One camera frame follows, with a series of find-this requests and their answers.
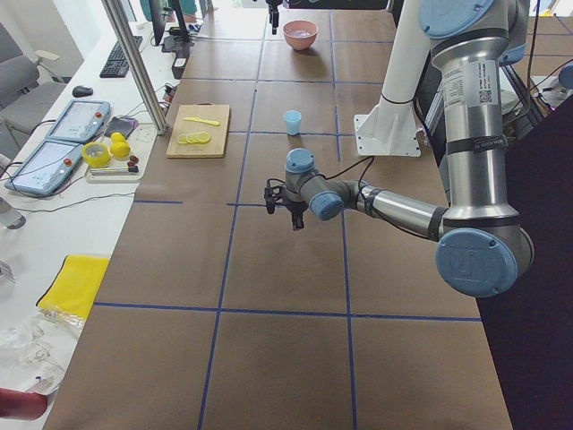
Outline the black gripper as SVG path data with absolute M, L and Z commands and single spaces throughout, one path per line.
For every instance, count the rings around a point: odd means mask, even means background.
M 308 209 L 308 204 L 306 202 L 294 202 L 286 199 L 284 200 L 284 205 L 291 213 L 293 231 L 303 229 L 304 212 Z

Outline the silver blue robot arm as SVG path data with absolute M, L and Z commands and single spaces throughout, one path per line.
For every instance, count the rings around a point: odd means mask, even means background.
M 358 152 L 400 155 L 426 63 L 441 74 L 450 205 L 443 208 L 368 185 L 333 181 L 307 149 L 286 156 L 286 178 L 268 187 L 268 204 L 282 202 L 294 229 L 303 214 L 336 217 L 345 209 L 387 221 L 437 243 L 436 265 L 456 291 L 492 297 L 507 291 L 531 265 L 534 247 L 508 202 L 500 68 L 526 50 L 526 1 L 406 1 L 398 21 L 381 99 L 355 118 Z

